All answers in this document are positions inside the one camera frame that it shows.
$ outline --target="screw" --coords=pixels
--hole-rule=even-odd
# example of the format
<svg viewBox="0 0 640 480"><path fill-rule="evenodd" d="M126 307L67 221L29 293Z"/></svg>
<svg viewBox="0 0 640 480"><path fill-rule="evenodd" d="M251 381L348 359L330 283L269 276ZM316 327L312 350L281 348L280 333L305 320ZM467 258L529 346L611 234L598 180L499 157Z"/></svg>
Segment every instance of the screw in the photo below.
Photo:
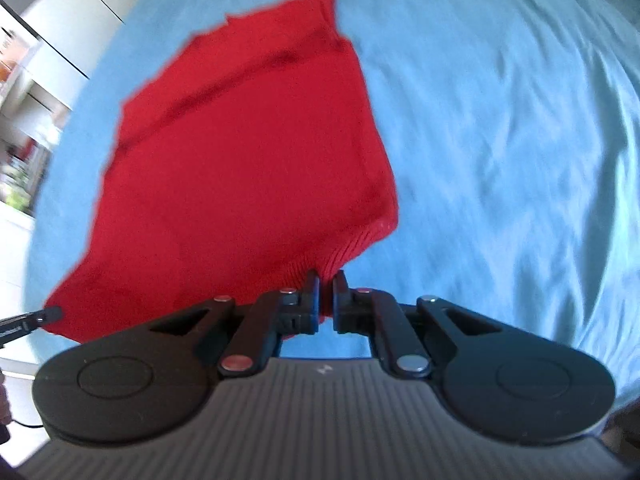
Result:
<svg viewBox="0 0 640 480"><path fill-rule="evenodd" d="M418 374L429 367L429 360L421 355L407 354L399 357L396 364L405 372Z"/></svg>
<svg viewBox="0 0 640 480"><path fill-rule="evenodd" d="M233 354L222 360L222 367L228 372L245 372L254 365L254 361L241 354Z"/></svg>

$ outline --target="red knit fabric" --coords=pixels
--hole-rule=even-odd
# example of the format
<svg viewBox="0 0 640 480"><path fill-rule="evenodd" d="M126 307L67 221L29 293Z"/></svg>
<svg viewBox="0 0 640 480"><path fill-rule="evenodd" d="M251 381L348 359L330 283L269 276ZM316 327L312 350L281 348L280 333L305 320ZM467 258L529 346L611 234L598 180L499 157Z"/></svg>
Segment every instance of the red knit fabric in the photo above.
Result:
<svg viewBox="0 0 640 480"><path fill-rule="evenodd" d="M84 260L47 330L85 342L230 294L326 282L398 223L393 175L334 0L196 36L124 106Z"/></svg>

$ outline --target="wrinkled sheet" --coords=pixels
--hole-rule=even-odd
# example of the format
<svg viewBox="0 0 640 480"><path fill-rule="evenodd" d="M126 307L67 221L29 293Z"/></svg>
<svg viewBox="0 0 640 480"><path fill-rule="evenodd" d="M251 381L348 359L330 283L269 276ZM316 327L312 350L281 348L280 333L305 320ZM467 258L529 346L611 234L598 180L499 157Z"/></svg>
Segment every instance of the wrinkled sheet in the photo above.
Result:
<svg viewBox="0 0 640 480"><path fill-rule="evenodd" d="M25 306L79 261L120 104L191 34L278 0L140 0L81 95L36 208ZM640 34L607 0L337 0L398 186L353 286L430 293L600 359L640 395ZM189 192L192 176L176 177ZM361 356L329 326L284 354ZM41 358L69 342L33 336Z"/></svg>

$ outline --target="gray ribbed surface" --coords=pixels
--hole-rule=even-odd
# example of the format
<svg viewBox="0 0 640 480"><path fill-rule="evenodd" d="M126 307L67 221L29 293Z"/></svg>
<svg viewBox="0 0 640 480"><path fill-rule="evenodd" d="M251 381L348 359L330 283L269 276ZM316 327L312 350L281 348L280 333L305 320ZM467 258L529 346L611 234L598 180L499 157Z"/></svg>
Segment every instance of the gray ribbed surface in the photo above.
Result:
<svg viewBox="0 0 640 480"><path fill-rule="evenodd" d="M586 480L623 478L625 469L593 438L547 448L487 439L455 421L426 384L395 380L375 360L272 359L254 378L222 383L200 415L171 434L111 450L52 441L20 473L29 480Z"/></svg>

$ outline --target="hand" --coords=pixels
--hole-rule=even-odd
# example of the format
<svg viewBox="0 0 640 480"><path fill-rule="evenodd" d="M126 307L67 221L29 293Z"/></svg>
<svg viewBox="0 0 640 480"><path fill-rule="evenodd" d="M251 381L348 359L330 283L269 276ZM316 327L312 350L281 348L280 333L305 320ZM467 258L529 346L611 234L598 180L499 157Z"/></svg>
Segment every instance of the hand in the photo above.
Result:
<svg viewBox="0 0 640 480"><path fill-rule="evenodd" d="M0 424L6 426L11 423L11 407L9 406L9 398L4 387L4 374L0 370Z"/></svg>

